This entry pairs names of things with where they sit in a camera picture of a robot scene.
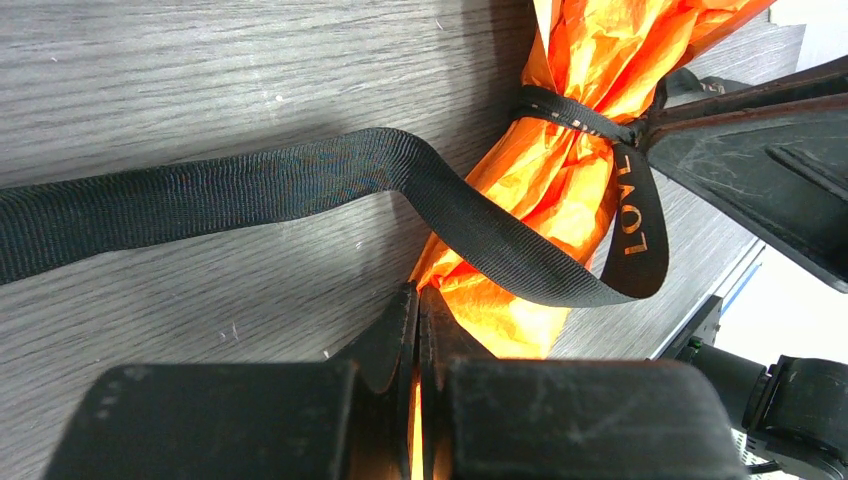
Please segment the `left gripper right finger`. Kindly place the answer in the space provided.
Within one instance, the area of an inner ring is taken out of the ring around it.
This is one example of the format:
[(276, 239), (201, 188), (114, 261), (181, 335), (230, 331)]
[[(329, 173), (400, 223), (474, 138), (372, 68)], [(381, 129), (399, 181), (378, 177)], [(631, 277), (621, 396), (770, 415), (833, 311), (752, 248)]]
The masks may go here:
[(707, 378), (674, 360), (499, 359), (419, 300), (426, 479), (744, 479)]

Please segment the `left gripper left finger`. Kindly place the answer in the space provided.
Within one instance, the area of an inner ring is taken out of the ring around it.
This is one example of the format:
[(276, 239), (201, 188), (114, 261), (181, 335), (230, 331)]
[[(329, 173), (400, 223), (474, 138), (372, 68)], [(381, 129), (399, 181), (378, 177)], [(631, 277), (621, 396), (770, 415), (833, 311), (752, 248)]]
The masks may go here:
[(68, 423), (48, 479), (407, 479), (418, 293), (321, 362), (127, 364)]

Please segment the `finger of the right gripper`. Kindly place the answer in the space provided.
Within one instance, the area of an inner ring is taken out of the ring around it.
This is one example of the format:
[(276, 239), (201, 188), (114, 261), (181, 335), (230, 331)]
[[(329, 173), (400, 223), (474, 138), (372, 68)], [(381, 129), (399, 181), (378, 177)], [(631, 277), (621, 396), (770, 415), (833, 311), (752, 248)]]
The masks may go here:
[(847, 59), (649, 115), (649, 164), (847, 290)]

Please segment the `orange flower bouquet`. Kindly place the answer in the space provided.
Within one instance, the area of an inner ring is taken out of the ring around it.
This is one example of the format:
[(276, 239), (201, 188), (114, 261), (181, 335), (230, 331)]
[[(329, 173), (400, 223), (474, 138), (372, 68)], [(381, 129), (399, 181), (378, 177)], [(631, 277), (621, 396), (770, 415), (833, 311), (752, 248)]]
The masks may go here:
[[(521, 81), (629, 121), (649, 107), (665, 74), (765, 8), (763, 1), (538, 1)], [(524, 118), (511, 123), (467, 180), (586, 266), (613, 220), (613, 177), (605, 140)], [(546, 357), (568, 315), (506, 292), (436, 236), (412, 277), (437, 288), (458, 323), (499, 358)]]

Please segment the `black ribbon gold lettering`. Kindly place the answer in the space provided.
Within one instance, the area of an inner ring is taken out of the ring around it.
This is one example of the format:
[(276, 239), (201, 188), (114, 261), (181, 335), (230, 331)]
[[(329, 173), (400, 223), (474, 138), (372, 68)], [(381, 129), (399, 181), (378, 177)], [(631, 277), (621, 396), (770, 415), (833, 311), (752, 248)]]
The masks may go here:
[(655, 180), (638, 148), (646, 122), (618, 124), (531, 85), (522, 88), (514, 115), (611, 144), (618, 208), (600, 276), (472, 188), (420, 137), (369, 128), (290, 148), (5, 188), (1, 280), (103, 253), (300, 219), (393, 191), (463, 260), (522, 299), (589, 308), (657, 293), (670, 253)]

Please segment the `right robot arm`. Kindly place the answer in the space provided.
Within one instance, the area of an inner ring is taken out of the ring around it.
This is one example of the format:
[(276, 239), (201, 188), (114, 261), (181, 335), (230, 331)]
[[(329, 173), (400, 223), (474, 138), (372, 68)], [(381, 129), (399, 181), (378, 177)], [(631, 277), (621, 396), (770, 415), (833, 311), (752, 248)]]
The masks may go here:
[[(656, 114), (652, 167), (831, 288), (847, 289), (847, 61)], [(759, 457), (754, 474), (847, 475), (847, 367), (782, 356), (763, 366), (689, 342), (678, 359), (712, 383)]]

